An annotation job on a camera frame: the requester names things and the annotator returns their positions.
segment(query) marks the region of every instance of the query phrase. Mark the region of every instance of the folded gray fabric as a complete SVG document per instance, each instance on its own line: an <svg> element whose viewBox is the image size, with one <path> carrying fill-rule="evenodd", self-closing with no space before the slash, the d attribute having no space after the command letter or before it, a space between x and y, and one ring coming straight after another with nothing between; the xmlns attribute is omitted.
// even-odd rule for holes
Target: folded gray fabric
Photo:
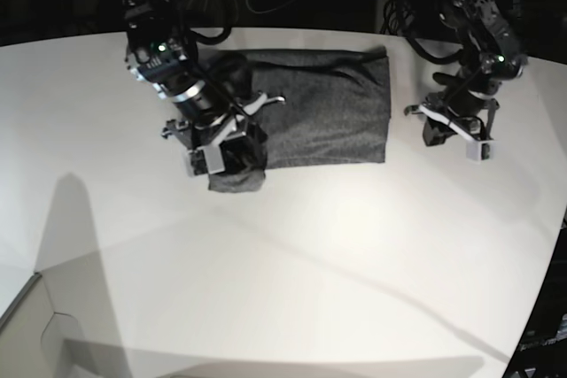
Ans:
<svg viewBox="0 0 567 378"><path fill-rule="evenodd" d="M385 48L240 53L251 61L253 90L286 99L255 116L268 134L268 169L384 162L391 110ZM212 175L209 189L255 191L264 177L262 170Z"/></svg>

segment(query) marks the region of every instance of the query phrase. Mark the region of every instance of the white tabletop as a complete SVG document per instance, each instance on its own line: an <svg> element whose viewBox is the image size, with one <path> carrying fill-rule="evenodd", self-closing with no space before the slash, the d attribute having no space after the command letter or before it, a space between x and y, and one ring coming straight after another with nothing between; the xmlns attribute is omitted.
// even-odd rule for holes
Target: white tabletop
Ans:
<svg viewBox="0 0 567 378"><path fill-rule="evenodd" d="M136 378L500 378L567 205L567 68L532 59L502 87L497 156L477 165L404 117L439 88L402 39L245 28L222 47L380 44L385 164L269 171L237 196L185 176L125 35L0 49L2 229L95 358Z"/></svg>

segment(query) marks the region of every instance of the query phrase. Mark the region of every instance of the gray cloth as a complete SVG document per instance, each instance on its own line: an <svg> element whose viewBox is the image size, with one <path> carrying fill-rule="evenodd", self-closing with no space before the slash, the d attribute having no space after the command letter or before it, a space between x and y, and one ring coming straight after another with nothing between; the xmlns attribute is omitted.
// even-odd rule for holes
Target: gray cloth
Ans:
<svg viewBox="0 0 567 378"><path fill-rule="evenodd" d="M252 88L283 96L255 116L268 134L267 169L383 163L390 121L390 74L385 48L369 53L333 50L246 50ZM291 66L273 68L262 63ZM339 66L327 67L340 63ZM297 67L321 66L309 71ZM259 190L263 170L209 176L217 192Z"/></svg>

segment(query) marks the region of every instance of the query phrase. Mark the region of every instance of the white table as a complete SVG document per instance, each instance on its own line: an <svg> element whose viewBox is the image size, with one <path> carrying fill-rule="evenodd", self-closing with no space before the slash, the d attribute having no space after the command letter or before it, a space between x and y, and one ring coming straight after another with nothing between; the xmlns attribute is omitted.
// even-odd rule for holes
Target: white table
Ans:
<svg viewBox="0 0 567 378"><path fill-rule="evenodd" d="M238 196L185 176L125 35L0 49L2 232L103 376L500 378L567 205L567 68L532 59L503 86L498 155L476 165L403 116L437 67L399 38L245 28L222 47L379 44L385 164L270 171Z"/></svg>

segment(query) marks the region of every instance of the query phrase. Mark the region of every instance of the dark gray towel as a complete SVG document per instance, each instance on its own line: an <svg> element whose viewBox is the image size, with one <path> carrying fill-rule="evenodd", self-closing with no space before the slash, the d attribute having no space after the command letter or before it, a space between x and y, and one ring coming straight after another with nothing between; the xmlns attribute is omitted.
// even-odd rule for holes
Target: dark gray towel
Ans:
<svg viewBox="0 0 567 378"><path fill-rule="evenodd" d="M390 121L390 74L385 48L369 53L333 50L245 50L252 88L284 96L286 105L262 109L268 166L383 163ZM285 65L274 68L266 65ZM312 67L308 71L301 67ZM212 175L209 189L261 188L263 170Z"/></svg>

